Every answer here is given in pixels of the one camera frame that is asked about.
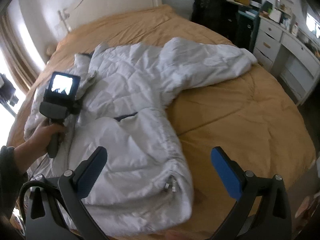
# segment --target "black cable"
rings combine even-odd
[[[24,195],[26,194],[27,190],[31,187],[41,187],[45,189],[49,194],[51,194],[56,200],[60,202],[60,204],[63,206],[63,208],[67,211],[67,207],[63,201],[63,198],[59,192],[59,190],[52,188],[48,184],[45,184],[44,182],[33,180],[28,181],[25,184],[23,184],[20,192],[19,192],[19,207],[21,212],[21,217],[23,219],[23,222],[26,223],[26,213],[24,210]]]

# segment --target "desk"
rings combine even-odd
[[[261,17],[253,54],[275,77],[280,77],[302,105],[320,79],[320,61],[294,35]]]
[[[239,48],[253,51],[259,27],[259,12],[239,2],[225,0],[222,4],[218,33]]]

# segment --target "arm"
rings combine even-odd
[[[17,148],[3,146],[0,152],[0,213],[10,218],[19,190],[27,181],[27,169],[46,153],[51,135],[63,132],[58,124],[42,122],[31,138]]]

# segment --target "desk drawer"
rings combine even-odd
[[[261,65],[261,67],[263,67],[266,71],[270,72],[273,62],[270,59],[268,59],[265,55],[263,55],[261,51],[257,48],[254,48],[253,55],[257,58],[258,63]]]
[[[276,41],[280,41],[282,35],[282,30],[280,28],[272,25],[264,19],[261,19],[259,29],[270,35]]]
[[[307,70],[316,76],[320,68],[318,62],[312,57],[307,47],[300,45],[297,41],[291,38],[288,34],[284,33],[282,44],[300,60],[300,62],[307,68]]]
[[[263,31],[259,31],[255,47],[271,61],[275,61],[280,45],[278,41],[266,35]]]

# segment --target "hand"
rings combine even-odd
[[[36,128],[33,135],[26,141],[30,151],[39,157],[47,153],[47,146],[50,143],[51,136],[55,133],[63,133],[65,127],[60,124],[49,125],[49,119],[41,122]]]
[[[32,163],[46,154],[51,136],[64,131],[62,125],[49,125],[48,119],[41,122],[30,139],[14,149],[14,160],[19,171],[25,173]]]

